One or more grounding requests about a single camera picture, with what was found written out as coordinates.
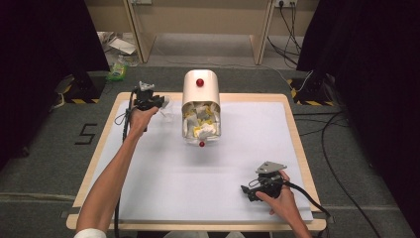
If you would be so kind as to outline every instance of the cable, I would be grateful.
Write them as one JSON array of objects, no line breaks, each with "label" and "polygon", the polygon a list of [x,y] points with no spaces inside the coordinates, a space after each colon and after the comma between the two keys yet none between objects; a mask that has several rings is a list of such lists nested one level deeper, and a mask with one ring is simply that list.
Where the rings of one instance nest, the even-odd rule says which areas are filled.
[{"label": "cable", "polygon": [[343,190],[343,192],[346,194],[346,196],[352,201],[352,203],[355,205],[355,207],[359,210],[359,212],[362,214],[362,216],[365,218],[365,220],[367,221],[367,223],[370,225],[371,229],[373,230],[374,234],[376,235],[376,237],[380,237],[379,232],[376,230],[376,228],[374,227],[373,223],[370,221],[370,219],[368,218],[368,216],[365,214],[365,212],[361,209],[361,207],[356,203],[356,201],[352,198],[352,196],[347,192],[347,190],[345,189],[345,187],[343,186],[343,184],[341,183],[341,181],[339,180],[338,176],[336,175],[336,173],[334,172],[333,167],[331,166],[330,160],[327,156],[326,150],[325,150],[325,143],[324,143],[324,136],[325,136],[325,131],[327,129],[327,127],[331,124],[331,122],[334,120],[335,117],[337,117],[338,115],[340,115],[342,112],[338,112],[336,113],[334,116],[332,116],[330,118],[330,120],[327,122],[327,124],[325,125],[325,127],[322,129],[322,135],[321,135],[321,145],[322,145],[322,152],[324,154],[324,158],[325,161],[327,162],[328,168],[330,169],[334,179],[337,181],[338,185],[340,186],[340,188]]},{"label": "cable", "polygon": [[290,181],[288,181],[288,180],[286,180],[286,181],[284,181],[283,182],[283,184],[284,185],[286,185],[286,186],[290,186],[291,188],[294,188],[294,189],[296,189],[296,190],[298,190],[298,191],[300,191],[303,195],[305,195],[306,196],[306,198],[314,205],[314,206],[316,206],[316,208],[318,208],[318,209],[320,209],[322,212],[324,212],[325,213],[325,215],[327,216],[327,220],[331,217],[331,214],[330,214],[330,212],[327,210],[327,209],[325,209],[323,206],[321,206],[318,202],[316,202],[310,195],[309,195],[309,193],[307,192],[307,191],[305,191],[302,187],[300,187],[300,186],[298,186],[298,185],[296,185],[296,184],[294,184],[294,183],[291,183]]}]

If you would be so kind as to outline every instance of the black cable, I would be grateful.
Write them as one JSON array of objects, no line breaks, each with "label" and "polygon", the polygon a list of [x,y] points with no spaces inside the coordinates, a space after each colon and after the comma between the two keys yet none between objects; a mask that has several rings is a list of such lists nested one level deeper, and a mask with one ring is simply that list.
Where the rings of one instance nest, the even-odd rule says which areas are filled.
[{"label": "black cable", "polygon": [[336,116],[340,115],[341,113],[342,112],[338,112],[334,116],[332,116],[330,118],[330,120],[327,122],[327,124],[325,125],[325,127],[323,128],[323,130],[322,130],[322,135],[321,135],[322,152],[324,154],[325,161],[327,162],[327,165],[328,165],[328,167],[329,167],[329,169],[330,169],[330,171],[331,171],[334,179],[337,181],[338,185],[340,186],[340,188],[343,190],[343,192],[346,194],[346,196],[352,201],[352,203],[355,205],[355,207],[359,210],[359,212],[365,218],[365,220],[370,225],[370,227],[373,230],[373,232],[376,235],[376,237],[380,237],[379,232],[376,230],[376,228],[374,227],[373,223],[370,221],[370,219],[368,218],[368,216],[365,214],[365,212],[362,210],[362,208],[356,203],[356,201],[352,198],[352,196],[347,192],[347,190],[345,189],[345,187],[343,186],[343,184],[339,180],[338,176],[334,172],[333,167],[331,166],[330,160],[329,160],[329,158],[327,156],[327,153],[326,153],[326,150],[325,150],[325,143],[324,143],[325,131],[326,131],[327,127],[331,124],[331,122],[334,120],[334,118]]},{"label": "black cable", "polygon": [[282,6],[279,8],[279,10],[280,10],[280,16],[283,19],[284,24],[286,25],[287,31],[289,33],[289,40],[291,39],[291,41],[295,44],[295,46],[298,46],[298,48],[300,49],[300,46],[297,43],[296,38],[294,36],[294,20],[293,20],[293,17],[295,18],[295,16],[294,16],[293,8],[292,8],[292,28],[293,28],[293,32],[292,32],[292,30],[290,30],[290,27],[288,26],[288,23],[287,23],[284,15],[283,15]]},{"label": "black cable", "polygon": [[290,181],[288,181],[288,180],[286,180],[286,181],[284,181],[283,182],[283,185],[286,185],[286,186],[290,186],[291,188],[294,188],[294,189],[296,189],[296,190],[298,190],[298,191],[300,191],[303,195],[305,195],[306,196],[306,198],[314,205],[314,206],[316,206],[316,208],[318,208],[318,209],[320,209],[322,212],[324,212],[325,213],[325,215],[327,216],[327,220],[331,217],[331,214],[330,214],[330,212],[327,210],[327,209],[325,209],[323,206],[321,206],[318,202],[316,202],[313,198],[312,198],[312,196],[311,195],[309,195],[309,193],[307,192],[307,191],[305,191],[302,187],[300,187],[300,186],[298,186],[298,185],[296,185],[296,184],[294,184],[294,183],[291,183]]},{"label": "black cable", "polygon": [[294,113],[293,116],[334,115],[334,114],[337,114],[337,113],[341,113],[341,111],[338,111],[338,112]]},{"label": "black cable", "polygon": [[[321,120],[315,120],[315,119],[294,119],[295,121],[310,121],[310,122],[320,122],[320,123],[327,123],[326,121],[321,121]],[[337,120],[335,122],[331,122],[330,124],[332,125],[336,125],[336,126],[341,126],[341,127],[350,127],[349,125],[342,125],[342,124],[338,124],[337,122],[339,121],[343,121],[345,120],[345,118]]]},{"label": "black cable", "polygon": [[286,60],[289,60],[290,62],[297,65],[297,62],[295,60],[293,60],[292,58],[290,58],[287,54],[296,55],[296,56],[299,56],[299,55],[287,52],[286,50],[283,50],[283,49],[279,48],[278,46],[276,46],[275,44],[273,44],[269,37],[267,37],[267,39],[268,39],[268,42],[271,44],[271,46],[274,48],[276,53],[278,53],[279,55],[284,57]]}]

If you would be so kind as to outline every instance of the white sleeve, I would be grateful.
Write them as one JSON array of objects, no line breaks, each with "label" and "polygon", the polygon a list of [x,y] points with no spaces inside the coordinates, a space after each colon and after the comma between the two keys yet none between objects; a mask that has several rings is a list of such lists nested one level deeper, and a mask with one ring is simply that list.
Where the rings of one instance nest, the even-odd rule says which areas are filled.
[{"label": "white sleeve", "polygon": [[101,230],[89,228],[77,232],[74,238],[106,238],[106,234]]}]

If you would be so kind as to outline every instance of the red knob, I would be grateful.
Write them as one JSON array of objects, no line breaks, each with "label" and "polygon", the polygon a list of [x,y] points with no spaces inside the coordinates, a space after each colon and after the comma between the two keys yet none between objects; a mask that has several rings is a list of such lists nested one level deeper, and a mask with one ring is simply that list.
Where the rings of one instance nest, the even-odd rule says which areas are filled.
[{"label": "red knob", "polygon": [[204,85],[204,80],[201,78],[198,78],[197,81],[195,81],[197,86],[202,87]]}]

